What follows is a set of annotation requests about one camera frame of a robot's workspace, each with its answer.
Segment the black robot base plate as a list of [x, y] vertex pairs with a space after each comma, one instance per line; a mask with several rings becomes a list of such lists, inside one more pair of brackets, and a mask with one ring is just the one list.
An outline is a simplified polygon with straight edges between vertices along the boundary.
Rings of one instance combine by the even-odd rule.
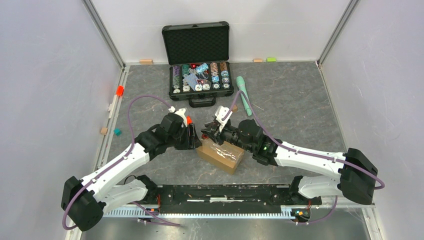
[[163, 184], [139, 175], [147, 188], [140, 205], [157, 205], [161, 214], [276, 214], [282, 206], [321, 205], [289, 184]]

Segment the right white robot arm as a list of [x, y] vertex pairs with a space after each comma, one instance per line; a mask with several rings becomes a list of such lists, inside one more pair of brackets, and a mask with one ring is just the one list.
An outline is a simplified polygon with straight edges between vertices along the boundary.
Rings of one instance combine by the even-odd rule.
[[361, 205], [371, 205], [377, 190], [378, 170], [358, 149], [328, 152], [299, 147], [272, 138], [253, 119], [243, 120], [238, 127], [219, 121], [205, 124], [202, 134], [216, 144], [235, 145], [249, 153], [258, 163], [303, 169], [315, 177], [297, 176], [289, 189], [289, 199], [302, 204], [307, 199], [343, 196]]

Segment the brown cardboard express box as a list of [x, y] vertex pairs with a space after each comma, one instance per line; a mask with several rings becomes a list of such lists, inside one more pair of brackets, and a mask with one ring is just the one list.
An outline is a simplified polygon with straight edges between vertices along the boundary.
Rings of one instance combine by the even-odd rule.
[[230, 175], [235, 173], [245, 153], [242, 148], [226, 141], [219, 145], [209, 138], [200, 141], [201, 146], [196, 148], [196, 153], [201, 159]]

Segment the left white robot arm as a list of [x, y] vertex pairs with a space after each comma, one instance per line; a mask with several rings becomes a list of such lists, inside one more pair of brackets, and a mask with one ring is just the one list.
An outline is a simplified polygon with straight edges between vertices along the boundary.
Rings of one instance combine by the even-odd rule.
[[65, 230], [82, 232], [93, 228], [111, 210], [127, 203], [153, 203], [157, 190], [139, 178], [118, 183], [137, 168], [149, 163], [168, 148], [194, 150], [201, 145], [193, 121], [179, 110], [165, 115], [159, 124], [141, 132], [118, 156], [81, 179], [70, 177], [64, 183], [61, 208]]

